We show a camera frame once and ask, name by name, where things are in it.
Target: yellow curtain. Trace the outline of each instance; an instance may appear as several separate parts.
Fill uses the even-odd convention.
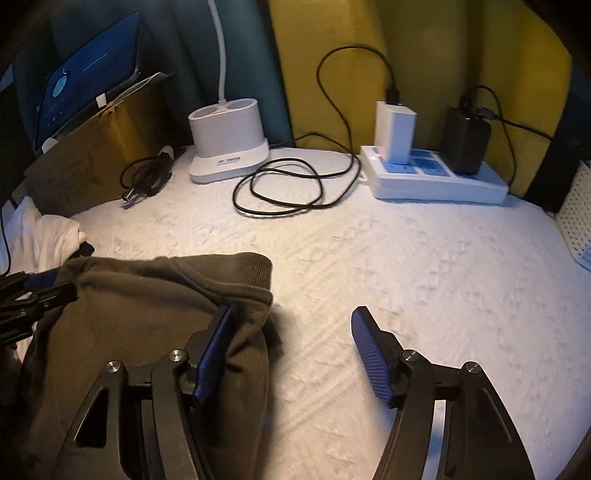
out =
[[[296,135],[318,130],[345,141],[345,130],[316,85],[316,66],[331,48],[384,48],[401,101],[417,112],[414,145],[439,147],[446,109],[464,89],[484,83],[505,116],[554,134],[570,82],[570,56],[521,0],[269,0]],[[350,119],[355,148],[374,139],[375,102],[387,77],[379,59],[339,52],[322,78]],[[496,109],[487,92],[479,104]],[[509,127],[517,156],[511,192],[523,195],[548,141]],[[322,143],[301,146],[332,148]],[[501,126],[493,125],[487,162],[508,180],[512,163]]]

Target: white plastic basket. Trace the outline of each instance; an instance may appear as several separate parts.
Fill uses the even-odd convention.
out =
[[[556,219],[575,261],[591,271],[591,168],[583,162]]]

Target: teal curtain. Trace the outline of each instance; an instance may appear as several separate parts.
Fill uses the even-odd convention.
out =
[[[269,141],[290,140],[281,70],[264,12],[256,0],[217,0],[217,7],[228,52],[227,99],[258,99]],[[163,90],[178,125],[188,133],[189,113],[217,102],[217,39],[206,0],[74,0],[53,11],[39,27],[43,35],[29,37],[15,58],[21,116],[30,138],[46,76],[97,33],[136,9],[155,40],[154,55],[161,69],[175,74]],[[49,60],[39,58],[36,52],[41,50]]]

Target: coiled black cable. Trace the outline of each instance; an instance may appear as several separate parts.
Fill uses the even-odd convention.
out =
[[[240,181],[236,184],[236,187],[234,188],[234,190],[232,192],[232,204],[234,205],[234,208],[236,210],[238,210],[239,212],[242,212],[242,213],[247,213],[249,215],[267,216],[267,217],[293,215],[296,213],[308,212],[310,210],[325,210],[325,209],[331,208],[331,207],[337,205],[338,203],[340,203],[343,200],[343,198],[351,191],[353,185],[355,185],[355,182],[359,178],[359,173],[361,172],[361,161],[359,160],[359,157],[353,152],[353,135],[351,132],[351,127],[349,125],[349,121],[346,119],[343,112],[339,109],[339,107],[336,106],[336,104],[330,98],[329,94],[326,92],[324,86],[322,85],[322,81],[320,80],[320,71],[322,69],[322,65],[330,56],[334,55],[338,51],[353,50],[353,49],[369,51],[371,53],[378,55],[382,59],[382,61],[386,64],[386,66],[388,68],[388,72],[389,72],[390,79],[391,79],[391,88],[390,88],[389,92],[396,92],[395,96],[397,98],[398,91],[395,89],[394,72],[392,71],[392,67],[389,64],[388,60],[380,51],[376,50],[373,47],[369,47],[366,45],[347,45],[347,46],[343,46],[343,47],[334,48],[330,52],[328,52],[326,55],[324,55],[324,57],[320,60],[320,63],[316,67],[316,83],[318,84],[318,87],[320,88],[320,91],[322,92],[324,97],[328,100],[328,102],[330,103],[332,108],[335,109],[335,111],[337,112],[337,114],[339,115],[341,120],[343,121],[343,124],[345,126],[345,130],[347,131],[347,141],[349,144],[348,147],[344,146],[343,144],[336,141],[335,139],[330,138],[328,135],[324,135],[319,132],[309,132],[309,133],[301,135],[300,137],[297,137],[293,140],[290,140],[288,142],[282,142],[279,144],[270,145],[271,148],[285,147],[287,145],[294,145],[295,146],[295,142],[297,142],[299,140],[303,140],[304,138],[308,138],[308,137],[324,138],[325,140],[328,140],[329,142],[333,143],[334,145],[337,145],[339,148],[344,150],[349,155],[348,166],[343,170],[321,175],[317,172],[317,170],[311,164],[309,164],[305,160],[302,160],[301,158],[277,158],[275,160],[269,160],[269,161],[263,163],[256,171],[254,171],[250,175],[247,175],[246,177],[240,179]],[[283,170],[281,168],[271,167],[272,165],[276,165],[278,163],[284,163],[284,162],[289,162],[291,164],[293,164],[293,163],[301,164],[304,166],[304,168],[306,168],[311,173],[297,173],[297,172],[293,172],[290,170]],[[353,166],[355,166],[355,165],[357,165],[355,175],[354,175],[353,179],[349,182],[349,184],[346,186],[346,188],[343,190],[343,192],[341,192],[341,194],[332,202],[322,203],[322,201],[324,200],[324,185],[322,183],[322,180],[342,177],[343,175],[346,175],[348,172],[350,172],[351,169],[353,169]],[[266,173],[275,173],[275,174],[284,175],[287,177],[315,180],[318,185],[318,190],[319,190],[318,195],[313,200],[311,200],[307,203],[283,202],[282,200],[277,200],[277,199],[272,199],[270,197],[266,197],[255,190],[255,185],[256,185],[257,179],[261,175],[266,174]],[[273,210],[273,211],[253,210],[253,209],[249,209],[249,208],[246,208],[246,207],[240,205],[238,203],[238,193],[240,192],[241,188],[243,187],[243,185],[246,182],[249,182],[249,189],[250,189],[251,195],[253,195],[253,197],[258,198],[259,200],[263,200],[264,202],[267,202],[271,205],[284,208],[285,210]]]
[[[171,157],[166,151],[161,151],[156,157],[140,158],[129,163],[119,176],[119,183],[126,190],[121,198],[129,202],[137,195],[145,197],[156,195],[173,175],[171,172],[173,163],[174,154]],[[129,183],[127,183],[125,181],[126,173],[138,164],[143,165],[131,174]]]

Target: white power strip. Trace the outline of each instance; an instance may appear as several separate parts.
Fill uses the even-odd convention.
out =
[[[361,147],[366,183],[378,199],[439,200],[500,205],[509,187],[486,163],[478,174],[456,175],[429,150],[411,150],[410,164],[384,163],[375,147]]]

